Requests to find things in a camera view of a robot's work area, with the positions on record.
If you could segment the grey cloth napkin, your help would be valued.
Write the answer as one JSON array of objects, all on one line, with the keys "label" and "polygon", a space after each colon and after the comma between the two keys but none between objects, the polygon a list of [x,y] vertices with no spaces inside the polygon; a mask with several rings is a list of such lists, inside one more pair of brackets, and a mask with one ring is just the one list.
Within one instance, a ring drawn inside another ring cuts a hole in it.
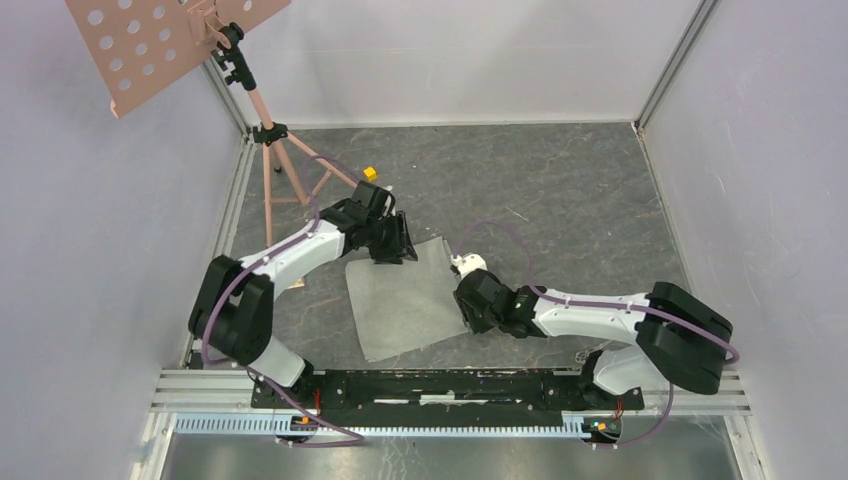
[{"label": "grey cloth napkin", "polygon": [[383,361],[463,334],[453,297],[449,244],[435,237],[417,244],[416,261],[400,265],[370,259],[345,266],[357,336],[368,362]]}]

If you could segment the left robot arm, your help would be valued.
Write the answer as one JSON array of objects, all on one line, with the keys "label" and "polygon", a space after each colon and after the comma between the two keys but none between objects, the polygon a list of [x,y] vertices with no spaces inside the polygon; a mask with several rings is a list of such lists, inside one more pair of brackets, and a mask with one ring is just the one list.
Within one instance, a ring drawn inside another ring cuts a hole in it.
[{"label": "left robot arm", "polygon": [[203,363],[234,362],[276,384],[288,406],[306,405],[314,394],[312,366],[274,338],[274,303],[308,273],[360,249],[377,264],[418,258],[394,195],[367,181],[350,197],[314,210],[303,228],[282,241],[240,259],[214,258],[188,320]]}]

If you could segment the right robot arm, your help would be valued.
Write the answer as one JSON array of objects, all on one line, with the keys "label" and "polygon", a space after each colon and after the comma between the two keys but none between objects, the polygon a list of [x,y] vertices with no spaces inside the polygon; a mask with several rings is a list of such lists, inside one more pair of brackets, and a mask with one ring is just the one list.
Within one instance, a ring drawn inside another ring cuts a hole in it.
[{"label": "right robot arm", "polygon": [[493,273],[475,269],[462,274],[454,298],[473,333],[498,329],[520,339],[581,336],[622,344],[585,363],[577,392],[591,408],[663,383],[714,395],[724,367],[738,358],[731,322],[669,282],[655,283],[648,293],[577,295],[542,286],[512,290]]}]

